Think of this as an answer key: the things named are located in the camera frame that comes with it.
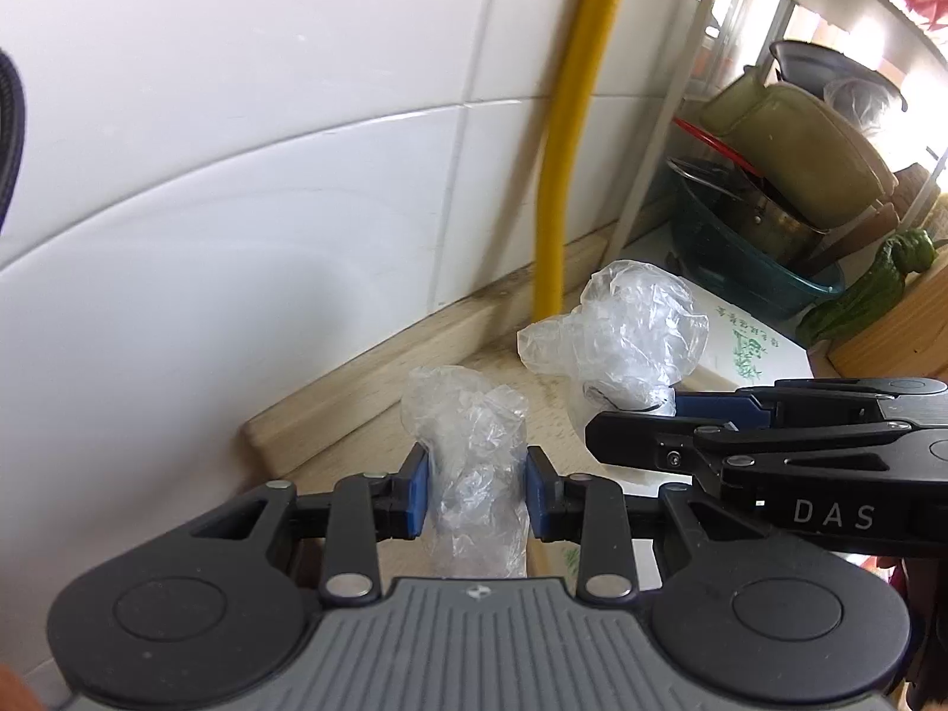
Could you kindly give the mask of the clear plastic bag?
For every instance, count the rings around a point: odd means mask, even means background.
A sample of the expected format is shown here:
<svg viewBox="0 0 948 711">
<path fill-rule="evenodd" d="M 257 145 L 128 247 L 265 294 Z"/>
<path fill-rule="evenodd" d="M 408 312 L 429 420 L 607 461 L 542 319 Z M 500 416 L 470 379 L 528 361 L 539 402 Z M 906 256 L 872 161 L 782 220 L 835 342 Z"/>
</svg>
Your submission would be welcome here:
<svg viewBox="0 0 948 711">
<path fill-rule="evenodd" d="M 400 416 L 431 459 L 427 518 L 436 575 L 527 573 L 527 411 L 524 395 L 469 367 L 408 374 Z"/>
<path fill-rule="evenodd" d="M 591 276 L 578 305 L 517 333 L 537 376 L 569 382 L 569 414 L 583 428 L 604 411 L 672 416 L 675 385 L 693 374 L 710 324 L 681 278 L 617 260 Z"/>
</svg>

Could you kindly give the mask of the wooden knife block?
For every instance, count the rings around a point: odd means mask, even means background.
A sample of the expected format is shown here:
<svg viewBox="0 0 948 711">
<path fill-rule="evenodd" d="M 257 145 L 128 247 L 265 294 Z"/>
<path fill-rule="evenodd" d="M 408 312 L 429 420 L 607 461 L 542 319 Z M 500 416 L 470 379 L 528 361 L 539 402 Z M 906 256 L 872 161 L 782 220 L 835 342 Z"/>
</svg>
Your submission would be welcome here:
<svg viewBox="0 0 948 711">
<path fill-rule="evenodd" d="M 939 246 L 939 257 L 930 270 L 908 279 L 905 295 L 895 308 L 829 350 L 829 363 L 839 376 L 946 379 L 945 194 L 930 210 L 924 228 Z"/>
</svg>

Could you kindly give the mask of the green pepper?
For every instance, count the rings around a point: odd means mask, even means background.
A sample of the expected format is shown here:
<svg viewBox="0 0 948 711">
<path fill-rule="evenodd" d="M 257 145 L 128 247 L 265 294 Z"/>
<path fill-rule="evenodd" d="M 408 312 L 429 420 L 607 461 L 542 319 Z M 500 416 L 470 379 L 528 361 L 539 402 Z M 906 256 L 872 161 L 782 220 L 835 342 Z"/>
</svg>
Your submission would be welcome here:
<svg viewBox="0 0 948 711">
<path fill-rule="evenodd" d="M 871 267 L 837 299 L 808 310 L 795 339 L 810 348 L 819 342 L 851 339 L 895 308 L 910 274 L 927 273 L 945 241 L 934 241 L 924 228 L 905 229 L 885 239 Z"/>
</svg>

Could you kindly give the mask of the steel pot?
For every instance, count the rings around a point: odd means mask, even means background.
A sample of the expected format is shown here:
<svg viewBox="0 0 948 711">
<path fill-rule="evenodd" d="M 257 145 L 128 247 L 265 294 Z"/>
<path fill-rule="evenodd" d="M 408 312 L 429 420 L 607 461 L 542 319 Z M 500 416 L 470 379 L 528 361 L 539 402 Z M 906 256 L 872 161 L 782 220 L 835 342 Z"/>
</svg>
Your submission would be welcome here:
<svg viewBox="0 0 948 711">
<path fill-rule="evenodd" d="M 668 158 L 689 190 L 706 198 L 715 217 L 784 267 L 808 257 L 824 238 L 767 180 L 739 165 Z"/>
</svg>

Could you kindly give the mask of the teal plastic basin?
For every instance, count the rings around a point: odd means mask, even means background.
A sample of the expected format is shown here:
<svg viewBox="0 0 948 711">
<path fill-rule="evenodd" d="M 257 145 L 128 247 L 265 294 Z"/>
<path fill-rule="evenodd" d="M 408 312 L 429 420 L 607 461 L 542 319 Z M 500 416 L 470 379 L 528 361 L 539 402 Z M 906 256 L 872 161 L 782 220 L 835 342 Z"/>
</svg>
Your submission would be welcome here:
<svg viewBox="0 0 948 711">
<path fill-rule="evenodd" d="M 686 276 L 704 289 L 773 324 L 844 292 L 844 273 L 837 263 L 813 278 L 801 278 L 729 226 L 720 210 L 738 199 L 720 190 L 722 169 L 717 165 L 670 158 L 665 173 L 675 194 L 673 251 Z"/>
</svg>

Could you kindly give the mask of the olive green colander bowl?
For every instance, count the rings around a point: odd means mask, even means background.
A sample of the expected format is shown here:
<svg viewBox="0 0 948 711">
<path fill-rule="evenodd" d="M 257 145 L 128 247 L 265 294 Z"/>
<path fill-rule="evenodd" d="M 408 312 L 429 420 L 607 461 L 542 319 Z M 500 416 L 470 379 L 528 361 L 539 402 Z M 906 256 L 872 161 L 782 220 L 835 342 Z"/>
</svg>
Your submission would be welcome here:
<svg viewBox="0 0 948 711">
<path fill-rule="evenodd" d="M 747 159 L 818 229 L 892 196 L 895 175 L 847 119 L 799 87 L 749 68 L 699 111 L 704 130 Z"/>
</svg>

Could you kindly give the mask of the steel bowl with bag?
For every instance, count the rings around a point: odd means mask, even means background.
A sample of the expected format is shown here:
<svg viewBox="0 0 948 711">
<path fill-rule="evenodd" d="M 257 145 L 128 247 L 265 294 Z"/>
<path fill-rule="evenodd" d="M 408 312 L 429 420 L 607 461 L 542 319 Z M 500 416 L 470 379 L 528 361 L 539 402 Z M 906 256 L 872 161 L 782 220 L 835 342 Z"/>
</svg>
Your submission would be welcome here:
<svg viewBox="0 0 948 711">
<path fill-rule="evenodd" d="M 781 82 L 797 85 L 824 101 L 860 130 L 874 130 L 908 111 L 898 87 L 880 72 L 812 42 L 770 43 Z"/>
</svg>

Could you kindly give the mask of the white dish rack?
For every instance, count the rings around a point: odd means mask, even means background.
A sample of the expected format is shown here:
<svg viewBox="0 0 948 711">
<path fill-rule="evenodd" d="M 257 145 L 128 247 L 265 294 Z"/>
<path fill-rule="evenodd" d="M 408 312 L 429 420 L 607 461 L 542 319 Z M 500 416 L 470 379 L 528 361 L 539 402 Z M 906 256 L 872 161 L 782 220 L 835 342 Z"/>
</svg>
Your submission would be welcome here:
<svg viewBox="0 0 948 711">
<path fill-rule="evenodd" d="M 680 104 L 717 93 L 744 66 L 768 58 L 783 11 L 805 9 L 850 37 L 874 40 L 886 68 L 913 79 L 946 79 L 946 52 L 892 0 L 623 0 L 598 84 L 605 97 L 657 101 L 633 135 L 633 159 L 617 172 L 622 202 L 606 257 L 646 228 L 646 193 Z"/>
</svg>

